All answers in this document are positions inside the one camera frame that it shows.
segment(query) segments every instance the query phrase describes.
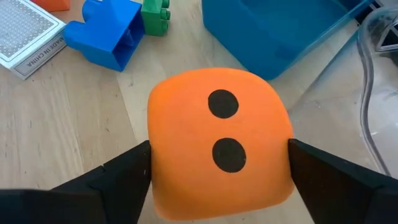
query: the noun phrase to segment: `orange foam die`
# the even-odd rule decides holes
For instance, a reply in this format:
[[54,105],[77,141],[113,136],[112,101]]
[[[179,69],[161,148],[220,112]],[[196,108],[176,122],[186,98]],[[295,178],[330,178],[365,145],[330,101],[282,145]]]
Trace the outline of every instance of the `orange foam die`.
[[155,209],[194,220],[269,207],[293,191],[293,137],[277,93],[241,70],[185,72],[150,94]]
[[31,0],[48,12],[70,9],[70,0]]

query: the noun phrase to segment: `blue toy block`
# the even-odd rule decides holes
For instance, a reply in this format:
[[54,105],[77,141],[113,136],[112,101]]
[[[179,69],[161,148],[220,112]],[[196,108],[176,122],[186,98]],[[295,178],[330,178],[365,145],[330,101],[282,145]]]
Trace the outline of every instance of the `blue toy block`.
[[250,72],[277,77],[373,0],[202,0],[205,27]]
[[144,36],[141,6],[130,0],[86,0],[85,23],[71,21],[65,42],[90,62],[121,72]]

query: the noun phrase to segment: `wooden surface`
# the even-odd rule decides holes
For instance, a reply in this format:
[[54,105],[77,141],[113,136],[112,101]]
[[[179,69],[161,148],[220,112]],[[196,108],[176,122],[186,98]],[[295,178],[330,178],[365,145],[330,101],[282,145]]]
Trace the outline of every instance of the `wooden surface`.
[[[83,0],[56,12],[81,20]],[[147,139],[147,98],[161,80],[203,67],[243,68],[204,28],[200,0],[173,0],[166,37],[144,37],[126,70],[114,72],[65,48],[26,81],[0,68],[0,188],[50,189]],[[271,81],[292,107],[355,31],[352,22]],[[149,192],[140,223],[166,223]],[[198,223],[312,223],[297,192],[265,210]]]

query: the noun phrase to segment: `green lego brick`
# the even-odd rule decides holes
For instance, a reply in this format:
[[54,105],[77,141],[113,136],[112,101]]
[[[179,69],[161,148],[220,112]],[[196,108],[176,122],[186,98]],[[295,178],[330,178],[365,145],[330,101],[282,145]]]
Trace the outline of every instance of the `green lego brick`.
[[145,34],[163,36],[169,29],[170,0],[144,0],[141,8]]

